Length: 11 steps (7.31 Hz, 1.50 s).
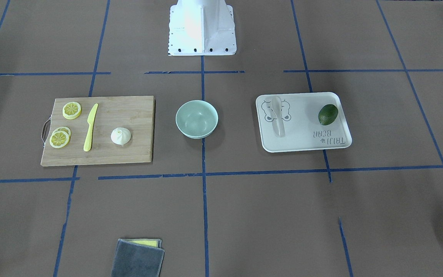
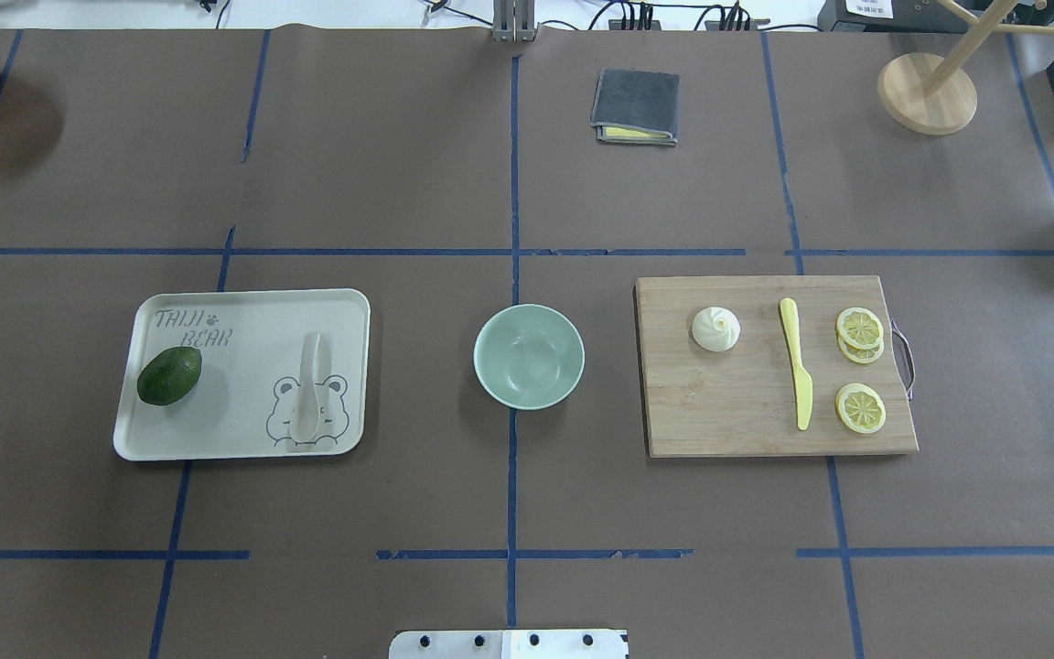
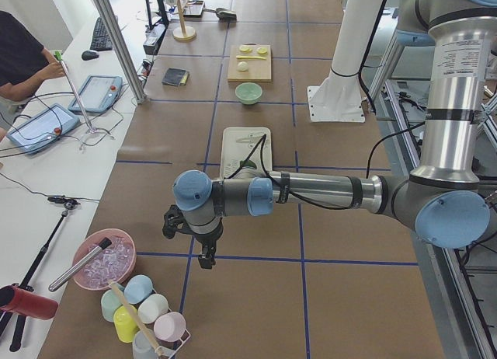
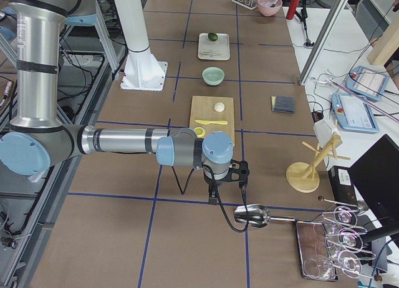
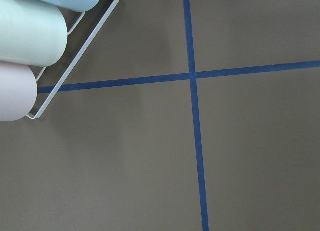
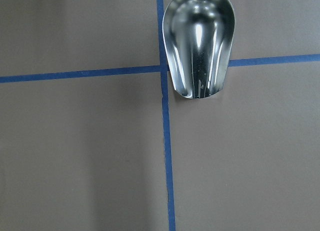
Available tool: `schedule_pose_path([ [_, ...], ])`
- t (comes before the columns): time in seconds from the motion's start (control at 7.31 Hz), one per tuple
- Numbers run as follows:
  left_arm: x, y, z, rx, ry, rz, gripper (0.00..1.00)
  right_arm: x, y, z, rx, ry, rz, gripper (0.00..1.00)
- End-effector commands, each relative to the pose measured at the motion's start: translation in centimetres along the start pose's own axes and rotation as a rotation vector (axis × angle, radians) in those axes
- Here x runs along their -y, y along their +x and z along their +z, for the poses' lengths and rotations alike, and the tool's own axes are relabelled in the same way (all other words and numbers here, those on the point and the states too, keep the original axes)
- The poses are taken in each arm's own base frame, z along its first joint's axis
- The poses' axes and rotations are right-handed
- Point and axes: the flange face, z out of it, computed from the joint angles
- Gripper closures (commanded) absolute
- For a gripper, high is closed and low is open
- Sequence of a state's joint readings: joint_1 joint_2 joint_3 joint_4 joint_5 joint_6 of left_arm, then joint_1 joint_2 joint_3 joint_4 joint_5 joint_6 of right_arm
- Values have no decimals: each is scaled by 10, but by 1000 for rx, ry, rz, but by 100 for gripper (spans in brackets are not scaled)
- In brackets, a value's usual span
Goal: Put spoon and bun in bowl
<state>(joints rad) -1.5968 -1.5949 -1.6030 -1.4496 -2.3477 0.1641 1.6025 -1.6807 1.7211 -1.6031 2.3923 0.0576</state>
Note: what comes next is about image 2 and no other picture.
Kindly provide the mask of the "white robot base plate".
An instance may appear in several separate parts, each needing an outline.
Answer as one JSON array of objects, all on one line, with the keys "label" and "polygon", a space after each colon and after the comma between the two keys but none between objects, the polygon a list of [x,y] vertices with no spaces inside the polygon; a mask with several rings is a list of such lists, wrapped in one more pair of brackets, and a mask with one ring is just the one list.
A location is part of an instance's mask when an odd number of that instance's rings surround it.
[{"label": "white robot base plate", "polygon": [[624,629],[404,631],[389,658],[629,658]]}]

